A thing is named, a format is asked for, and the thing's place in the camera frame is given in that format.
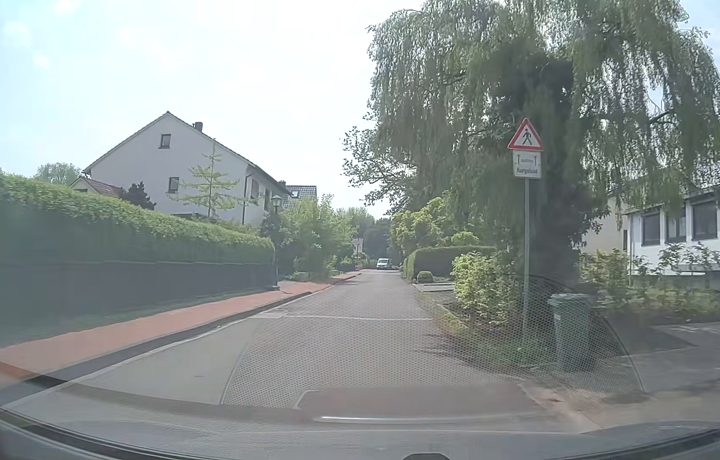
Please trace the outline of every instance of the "sidewalk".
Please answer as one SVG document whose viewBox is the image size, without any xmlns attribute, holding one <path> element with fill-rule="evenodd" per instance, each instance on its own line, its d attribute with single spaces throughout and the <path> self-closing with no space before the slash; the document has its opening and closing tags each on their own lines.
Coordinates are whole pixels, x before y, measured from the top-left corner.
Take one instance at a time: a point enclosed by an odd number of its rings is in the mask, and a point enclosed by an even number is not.
<svg viewBox="0 0 720 460">
<path fill-rule="evenodd" d="M 602 428 L 662 420 L 720 421 L 720 322 L 652 329 L 685 340 L 687 346 L 606 359 L 592 371 L 551 371 L 560 382 L 555 391 L 571 415 Z"/>
<path fill-rule="evenodd" d="M 100 328 L 10 345 L 0 349 L 0 388 L 36 374 L 97 358 L 174 332 L 196 328 L 284 299 L 324 290 L 358 274 L 345 273 L 332 277 L 327 282 L 283 281 L 278 283 L 280 290 L 233 297 Z"/>
</svg>

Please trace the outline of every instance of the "lamp post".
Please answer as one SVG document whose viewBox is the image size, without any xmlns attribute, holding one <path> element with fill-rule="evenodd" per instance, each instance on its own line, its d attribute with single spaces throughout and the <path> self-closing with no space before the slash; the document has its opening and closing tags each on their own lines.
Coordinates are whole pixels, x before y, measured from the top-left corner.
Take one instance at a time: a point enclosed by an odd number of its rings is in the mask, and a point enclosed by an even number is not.
<svg viewBox="0 0 720 460">
<path fill-rule="evenodd" d="M 278 272 L 277 272 L 277 244 L 278 244 L 278 235 L 281 231 L 281 215 L 280 215 L 280 208 L 281 203 L 283 203 L 283 198 L 280 195 L 273 195 L 272 198 L 270 198 L 270 201 L 272 202 L 272 207 L 275 210 L 275 214 L 273 214 L 273 219 L 275 221 L 275 229 L 274 232 L 272 232 L 273 235 L 273 241 L 272 241 L 272 265 L 275 266 L 275 281 L 273 282 L 272 288 L 273 289 L 280 289 L 279 286 L 277 286 L 277 278 L 278 278 Z"/>
</svg>

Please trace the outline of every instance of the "road sign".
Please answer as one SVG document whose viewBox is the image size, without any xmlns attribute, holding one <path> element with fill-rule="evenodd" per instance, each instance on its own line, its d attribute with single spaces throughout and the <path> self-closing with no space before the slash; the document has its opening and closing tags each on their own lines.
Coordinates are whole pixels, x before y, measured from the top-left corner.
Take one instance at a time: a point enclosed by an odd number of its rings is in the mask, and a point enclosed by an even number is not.
<svg viewBox="0 0 720 460">
<path fill-rule="evenodd" d="M 528 152 L 541 152 L 544 150 L 541 146 L 541 138 L 529 119 L 522 120 L 522 124 L 518 125 L 518 130 L 513 135 L 513 139 L 510 139 L 508 149 Z"/>
<path fill-rule="evenodd" d="M 513 176 L 541 179 L 541 152 L 513 151 Z"/>
</svg>

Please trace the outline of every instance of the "paved road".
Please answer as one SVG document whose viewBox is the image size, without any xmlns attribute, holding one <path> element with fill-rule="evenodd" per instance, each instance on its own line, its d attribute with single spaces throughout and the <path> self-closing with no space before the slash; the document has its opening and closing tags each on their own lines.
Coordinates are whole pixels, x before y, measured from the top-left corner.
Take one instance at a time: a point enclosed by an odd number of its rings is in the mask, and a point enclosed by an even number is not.
<svg viewBox="0 0 720 460">
<path fill-rule="evenodd" d="M 111 402 L 64 390 L 30 397 L 13 408 L 134 444 L 166 441 L 152 427 L 130 428 L 131 420 L 158 420 L 170 425 L 170 432 L 175 426 L 195 431 L 203 427 L 204 433 L 290 428 L 250 423 L 247 417 L 225 423 L 210 415 L 210 410 L 234 406 L 300 412 L 328 421 L 381 417 L 409 426 L 434 422 L 419 429 L 440 428 L 447 421 L 435 418 L 450 417 L 454 421 L 446 427 L 454 429 L 461 428 L 462 421 L 488 430 L 574 431 L 539 408 L 513 378 L 461 359 L 420 307 L 426 301 L 421 296 L 399 273 L 365 271 L 312 296 L 80 381 L 82 388 L 171 401 L 159 402 L 170 413 L 132 400 Z M 317 429 L 351 426 L 356 425 L 326 423 Z"/>
</svg>

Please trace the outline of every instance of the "black fence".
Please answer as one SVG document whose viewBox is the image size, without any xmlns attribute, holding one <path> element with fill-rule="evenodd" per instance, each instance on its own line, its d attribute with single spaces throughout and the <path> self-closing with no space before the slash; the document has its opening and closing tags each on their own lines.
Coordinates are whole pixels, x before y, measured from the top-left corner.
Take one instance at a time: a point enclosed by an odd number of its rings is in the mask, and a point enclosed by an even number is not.
<svg viewBox="0 0 720 460">
<path fill-rule="evenodd" d="M 0 264 L 0 333 L 268 287 L 270 264 L 96 262 Z"/>
</svg>

